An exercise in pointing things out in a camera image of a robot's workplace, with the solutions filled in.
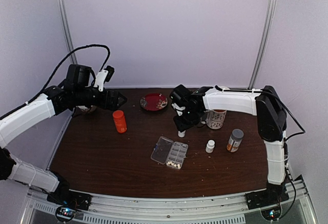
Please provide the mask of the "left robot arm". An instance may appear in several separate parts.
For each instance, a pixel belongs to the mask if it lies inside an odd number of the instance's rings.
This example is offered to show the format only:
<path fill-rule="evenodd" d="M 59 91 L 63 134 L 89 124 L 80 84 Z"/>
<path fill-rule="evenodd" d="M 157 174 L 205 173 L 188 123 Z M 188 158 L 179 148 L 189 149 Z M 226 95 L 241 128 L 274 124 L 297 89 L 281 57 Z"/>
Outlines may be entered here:
<path fill-rule="evenodd" d="M 74 195 L 68 182 L 49 170 L 30 165 L 13 156 L 7 145 L 39 122 L 77 107 L 98 107 L 117 111 L 127 102 L 119 91 L 104 88 L 114 73 L 107 66 L 95 74 L 91 67 L 71 64 L 66 78 L 58 86 L 45 88 L 33 101 L 1 118 L 1 180 L 14 180 L 40 188 L 63 206 L 70 205 Z"/>

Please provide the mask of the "orange pill bottle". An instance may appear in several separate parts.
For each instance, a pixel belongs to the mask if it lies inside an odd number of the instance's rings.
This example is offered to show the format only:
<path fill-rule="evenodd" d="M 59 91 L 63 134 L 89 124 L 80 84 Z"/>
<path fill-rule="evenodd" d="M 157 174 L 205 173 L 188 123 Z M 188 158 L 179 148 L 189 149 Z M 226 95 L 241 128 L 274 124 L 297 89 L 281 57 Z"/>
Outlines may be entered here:
<path fill-rule="evenodd" d="M 127 123 L 124 112 L 122 110 L 117 110 L 113 112 L 112 116 L 117 132 L 125 133 L 127 131 Z"/>

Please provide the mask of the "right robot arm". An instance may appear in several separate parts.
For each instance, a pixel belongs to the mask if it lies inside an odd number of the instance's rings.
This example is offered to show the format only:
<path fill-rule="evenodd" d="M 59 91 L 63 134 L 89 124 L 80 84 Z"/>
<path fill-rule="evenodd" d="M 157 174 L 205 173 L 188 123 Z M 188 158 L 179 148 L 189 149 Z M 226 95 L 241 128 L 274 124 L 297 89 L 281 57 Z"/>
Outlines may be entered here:
<path fill-rule="evenodd" d="M 181 135 L 202 123 L 210 112 L 228 111 L 237 125 L 250 122 L 227 137 L 225 165 L 247 185 L 263 176 L 266 190 L 262 198 L 267 204 L 274 204 L 282 196 L 288 167 L 287 109 L 272 86 L 252 90 L 215 86 L 191 91 L 179 85 L 170 99 L 177 113 L 173 120 Z"/>

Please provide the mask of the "clear plastic pill organizer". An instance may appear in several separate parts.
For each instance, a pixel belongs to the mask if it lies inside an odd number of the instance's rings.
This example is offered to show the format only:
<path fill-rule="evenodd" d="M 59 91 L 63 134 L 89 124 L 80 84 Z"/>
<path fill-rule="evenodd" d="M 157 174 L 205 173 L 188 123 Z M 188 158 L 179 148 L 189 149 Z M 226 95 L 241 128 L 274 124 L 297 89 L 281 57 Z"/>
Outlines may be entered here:
<path fill-rule="evenodd" d="M 181 164 L 182 168 L 183 162 L 187 156 L 188 147 L 189 146 L 187 144 L 173 141 L 161 136 L 154 147 L 154 150 L 151 154 L 151 159 L 161 165 L 166 166 L 168 161 L 173 161 L 176 164 Z"/>

